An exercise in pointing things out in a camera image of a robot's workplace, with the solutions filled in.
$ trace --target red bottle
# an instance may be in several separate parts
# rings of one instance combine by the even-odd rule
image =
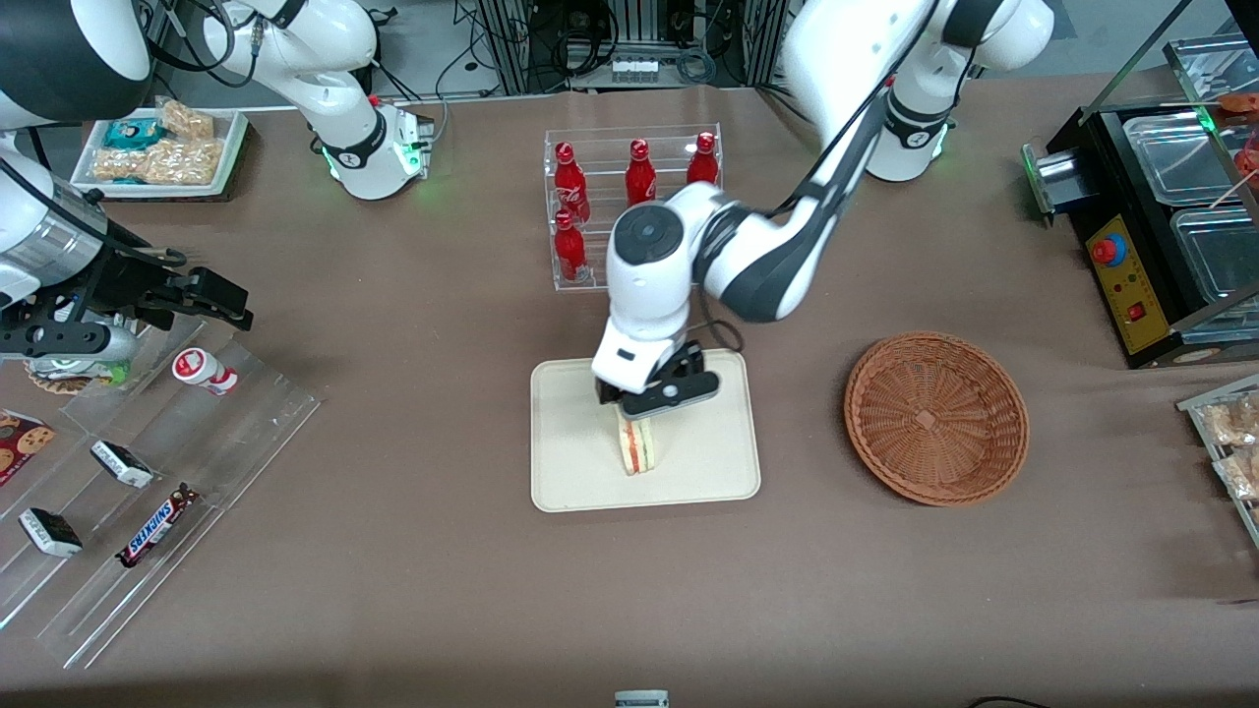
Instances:
[[[573,226],[573,214],[564,209],[555,213],[555,256],[559,258],[559,273],[568,282],[590,277],[590,267],[585,265],[585,241]]]
[[[573,157],[573,145],[560,142],[555,146],[555,194],[559,205],[568,209],[579,223],[590,220],[590,198],[585,191],[585,173]]]
[[[691,155],[691,164],[686,165],[686,184],[692,181],[716,184],[716,173],[720,168],[716,164],[716,155],[713,154],[715,145],[716,136],[711,132],[701,132],[695,139],[695,154]]]
[[[630,142],[630,169],[626,170],[626,199],[630,205],[656,198],[656,168],[647,156],[647,141],[636,137]]]

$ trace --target black machine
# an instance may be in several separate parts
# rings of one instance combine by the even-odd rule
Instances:
[[[1047,155],[1024,147],[1041,210],[1070,218],[1131,368],[1259,360],[1259,202],[1244,185],[1228,194],[1241,180],[1231,157],[1259,122],[1210,102],[1259,89],[1246,84],[1259,71],[1246,40],[1256,28],[1238,20],[1245,34],[1167,45],[1187,98],[1099,105],[1104,92]]]

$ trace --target brown wicker basket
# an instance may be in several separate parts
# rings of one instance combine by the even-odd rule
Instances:
[[[912,331],[871,346],[849,375],[844,418],[870,471],[923,504],[986,501],[1027,457],[1027,408],[1013,380],[947,334]]]

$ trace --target clear acrylic rack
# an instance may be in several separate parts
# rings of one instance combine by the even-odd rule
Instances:
[[[721,168],[718,186],[725,175],[723,160],[721,123],[695,123],[650,127],[609,127],[589,130],[549,130],[543,145],[543,191],[546,200],[546,233],[551,254],[551,281],[558,291],[599,290],[607,287],[604,261],[612,224],[626,210],[624,174],[630,166],[630,141],[641,137],[651,147],[651,164],[656,168],[656,197],[669,199],[686,186],[686,166],[695,154],[695,137],[700,132],[716,136],[714,155]],[[559,197],[555,194],[555,145],[570,142],[577,164],[585,173],[590,198],[590,220],[580,226],[585,237],[585,260],[590,277],[583,282],[568,282],[560,276],[555,257],[555,212]]]
[[[189,345],[234,368],[237,387],[217,397],[175,380],[171,360]],[[15,476],[24,486],[4,488],[0,624],[29,612],[43,625],[39,641],[65,668],[91,665],[319,404],[215,326],[180,317],[169,333],[146,331],[127,382],[74,397],[60,420],[48,421],[58,437]],[[88,452],[97,440],[127,447],[156,477],[144,489],[118,482]],[[180,482],[200,498],[135,568],[123,568],[115,553]],[[63,515],[83,551],[68,559],[40,553],[16,520],[30,506]]]

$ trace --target glass display case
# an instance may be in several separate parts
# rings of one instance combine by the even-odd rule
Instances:
[[[1217,30],[1178,34],[1190,5],[1215,9]],[[1044,149],[1024,147],[1036,200],[1070,219],[1132,368],[1259,359],[1259,170],[1248,161],[1259,166],[1248,40],[1259,28],[1233,10],[1181,0]]]

